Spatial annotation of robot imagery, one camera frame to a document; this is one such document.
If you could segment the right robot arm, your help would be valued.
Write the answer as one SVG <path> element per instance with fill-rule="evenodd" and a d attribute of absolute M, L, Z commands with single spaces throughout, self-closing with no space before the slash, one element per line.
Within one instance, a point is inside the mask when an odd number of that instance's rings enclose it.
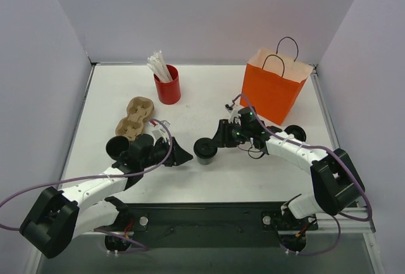
<path fill-rule="evenodd" d="M 311 177 L 310 192 L 298 194 L 282 205 L 280 219 L 285 227 L 295 228 L 303 218 L 317 213 L 335 216 L 360 198 L 365 187 L 344 150 L 329 154 L 305 143 L 300 127 L 266 127 L 248 107 L 225 108 L 230 116 L 219 121 L 212 139 L 218 148 L 250 144 L 262 155 L 282 158 Z"/>

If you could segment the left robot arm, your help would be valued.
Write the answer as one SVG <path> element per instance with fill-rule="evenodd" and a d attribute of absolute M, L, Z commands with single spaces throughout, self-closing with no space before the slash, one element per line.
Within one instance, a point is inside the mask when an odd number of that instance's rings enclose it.
<path fill-rule="evenodd" d="M 86 232 L 132 225 L 129 207 L 115 195 L 135 185 L 149 168 L 180 166 L 193 158 L 175 138 L 155 140 L 149 134 L 134 141 L 113 137 L 106 152 L 114 160 L 107 170 L 72 187 L 44 189 L 20 225 L 19 233 L 45 257 L 56 257 Z"/>

